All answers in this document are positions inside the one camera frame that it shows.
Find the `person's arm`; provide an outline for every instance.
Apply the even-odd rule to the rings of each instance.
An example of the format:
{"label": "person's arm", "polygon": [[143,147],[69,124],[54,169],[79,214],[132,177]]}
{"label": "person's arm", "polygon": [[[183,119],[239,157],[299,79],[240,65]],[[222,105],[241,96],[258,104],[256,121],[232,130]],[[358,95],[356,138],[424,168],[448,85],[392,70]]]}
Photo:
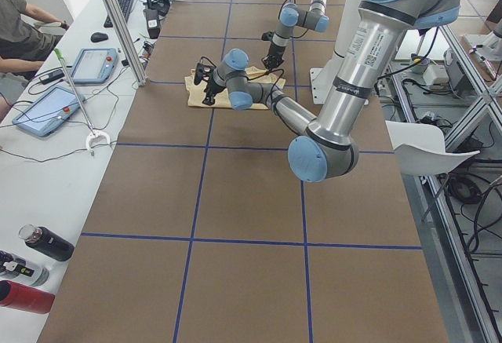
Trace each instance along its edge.
{"label": "person's arm", "polygon": [[7,100],[0,96],[0,121],[2,121],[10,110],[10,104]]}
{"label": "person's arm", "polygon": [[0,57],[0,72],[28,72],[38,71],[43,65],[42,61],[29,61],[22,59],[3,59]]}
{"label": "person's arm", "polygon": [[43,10],[42,8],[37,7],[36,5],[33,5],[31,3],[26,3],[26,9],[24,10],[24,14],[26,16],[31,17],[34,20],[38,20],[43,23],[47,23],[47,24],[48,23],[61,23],[61,27],[63,29],[68,28],[66,21],[58,19],[52,13],[49,13],[49,12]]}

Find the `gray shirt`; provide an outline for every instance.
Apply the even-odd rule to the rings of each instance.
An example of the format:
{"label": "gray shirt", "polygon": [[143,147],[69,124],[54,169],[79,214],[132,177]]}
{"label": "gray shirt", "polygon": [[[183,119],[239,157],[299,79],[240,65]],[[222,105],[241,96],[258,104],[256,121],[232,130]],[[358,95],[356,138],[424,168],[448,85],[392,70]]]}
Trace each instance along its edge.
{"label": "gray shirt", "polygon": [[22,21],[20,14],[25,10],[25,0],[0,0],[0,57],[45,60],[56,45],[56,38]]}

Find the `cloth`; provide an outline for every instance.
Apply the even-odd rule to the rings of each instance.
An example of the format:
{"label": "cloth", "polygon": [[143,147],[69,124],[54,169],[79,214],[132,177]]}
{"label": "cloth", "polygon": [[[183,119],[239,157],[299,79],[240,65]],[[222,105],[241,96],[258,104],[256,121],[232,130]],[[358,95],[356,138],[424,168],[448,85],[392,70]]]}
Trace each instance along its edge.
{"label": "cloth", "polygon": [[[265,73],[265,70],[260,70],[256,67],[246,68],[246,73],[249,78],[256,78]],[[228,91],[225,89],[223,92],[218,93],[215,98],[215,104],[213,106],[207,106],[202,103],[206,94],[204,93],[204,89],[206,87],[206,82],[201,82],[198,86],[194,84],[194,75],[195,70],[191,70],[191,75],[185,77],[185,86],[188,91],[188,106],[197,107],[197,108],[228,108],[231,109],[230,100],[228,99]],[[269,74],[266,76],[262,76],[261,78],[257,78],[252,82],[265,82],[273,84],[277,80],[277,76],[274,74]],[[279,88],[284,88],[286,84],[286,80],[280,78],[277,81],[277,86]],[[268,108],[263,104],[253,104],[251,109],[256,110],[267,110]]]}
{"label": "cloth", "polygon": [[45,60],[56,46],[53,35],[37,31],[21,20],[26,0],[0,0],[0,57]]}

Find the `black water bottle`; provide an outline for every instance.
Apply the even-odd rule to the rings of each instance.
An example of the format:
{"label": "black water bottle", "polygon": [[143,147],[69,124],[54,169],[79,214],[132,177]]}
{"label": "black water bottle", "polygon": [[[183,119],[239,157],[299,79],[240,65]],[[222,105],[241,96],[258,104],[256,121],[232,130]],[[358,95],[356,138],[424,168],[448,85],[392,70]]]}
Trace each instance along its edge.
{"label": "black water bottle", "polygon": [[70,259],[75,248],[46,227],[35,227],[31,224],[24,225],[19,230],[19,237],[24,240],[26,246],[61,262]]}

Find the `computer mouse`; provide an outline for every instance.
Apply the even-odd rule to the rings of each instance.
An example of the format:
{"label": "computer mouse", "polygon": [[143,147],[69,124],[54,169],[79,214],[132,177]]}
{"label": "computer mouse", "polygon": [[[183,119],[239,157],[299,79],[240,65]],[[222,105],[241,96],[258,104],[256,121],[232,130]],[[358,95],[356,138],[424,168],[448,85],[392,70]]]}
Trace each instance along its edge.
{"label": "computer mouse", "polygon": [[100,33],[97,31],[91,35],[91,42],[101,42],[106,41],[108,39],[108,35],[106,33]]}

